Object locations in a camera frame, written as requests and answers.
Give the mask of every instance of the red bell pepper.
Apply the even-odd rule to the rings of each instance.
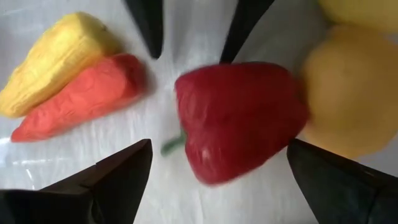
[[[143,94],[144,83],[145,70],[135,56],[119,54],[105,58],[33,109],[13,132],[11,141],[47,139],[123,108]]]
[[[198,178],[220,184],[253,170],[304,127],[307,107],[272,63],[212,65],[175,82],[185,152]]]

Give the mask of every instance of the yellow lemon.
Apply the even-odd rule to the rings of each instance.
[[[333,28],[303,66],[312,144],[354,158],[381,150],[398,130],[398,46],[382,35]]]

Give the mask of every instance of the green stem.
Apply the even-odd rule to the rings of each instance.
[[[174,152],[176,149],[178,149],[179,146],[182,146],[185,144],[185,141],[187,139],[187,136],[183,130],[181,130],[181,134],[179,137],[173,138],[169,141],[167,141],[166,144],[162,147],[162,150],[160,151],[162,156],[168,156],[172,152]]]

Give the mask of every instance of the bell pepper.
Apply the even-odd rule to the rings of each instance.
[[[178,140],[186,141],[197,179],[227,182],[287,146],[308,118],[297,90],[289,71],[272,63],[212,65],[182,75],[175,82]]]
[[[135,56],[105,58],[33,109],[13,132],[11,141],[32,142],[61,134],[129,105],[143,92],[144,67]]]
[[[0,92],[0,114],[27,115],[62,90],[86,67],[121,50],[97,18],[76,12],[63,16],[33,45]]]

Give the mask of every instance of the white fabric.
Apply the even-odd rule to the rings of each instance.
[[[236,0],[165,0],[164,51],[151,60],[121,0],[0,0],[0,88],[35,40],[64,14],[100,18],[147,65],[152,92],[138,104],[48,141],[13,144],[21,119],[0,117],[0,188],[38,190],[142,139],[154,147],[152,170],[135,223],[316,223],[297,186],[285,151],[234,182],[200,184],[184,150],[160,156],[179,134],[174,81],[183,72],[217,63]],[[315,0],[276,0],[253,30],[237,61],[275,62],[297,72],[327,25]],[[398,175],[398,139],[362,161]]]

